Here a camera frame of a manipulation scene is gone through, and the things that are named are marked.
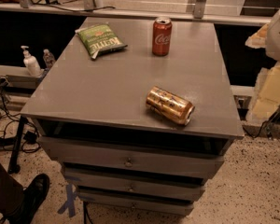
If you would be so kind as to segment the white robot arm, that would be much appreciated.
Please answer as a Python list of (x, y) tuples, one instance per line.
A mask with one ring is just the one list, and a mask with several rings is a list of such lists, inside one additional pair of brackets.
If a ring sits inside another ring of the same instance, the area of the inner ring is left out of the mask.
[(268, 26), (266, 55), (280, 62), (280, 9), (273, 15)]

